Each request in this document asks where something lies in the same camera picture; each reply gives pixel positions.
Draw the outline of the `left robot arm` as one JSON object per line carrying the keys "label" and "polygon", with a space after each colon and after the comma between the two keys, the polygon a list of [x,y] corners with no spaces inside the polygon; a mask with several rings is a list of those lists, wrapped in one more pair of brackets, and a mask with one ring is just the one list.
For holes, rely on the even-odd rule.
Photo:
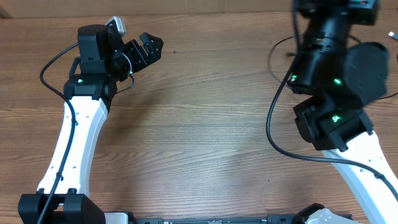
{"label": "left robot arm", "polygon": [[90,199],[94,151],[118,82],[161,57],[163,40],[143,33],[123,41],[120,18],[105,25],[80,27],[67,82],[59,92],[64,100],[63,123],[52,160],[37,191],[24,194],[18,213],[24,223],[133,223],[130,212],[105,212]]}

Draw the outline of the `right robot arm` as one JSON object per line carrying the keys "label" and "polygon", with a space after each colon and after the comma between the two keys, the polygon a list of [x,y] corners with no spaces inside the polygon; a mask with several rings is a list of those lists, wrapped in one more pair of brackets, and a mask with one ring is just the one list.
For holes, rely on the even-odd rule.
{"label": "right robot arm", "polygon": [[397,177],[364,108],[386,94],[389,52],[378,42],[348,45],[353,25],[376,23],[379,1],[294,1],[309,20],[288,84],[308,99],[295,106],[301,137],[348,184],[371,223],[397,222]]}

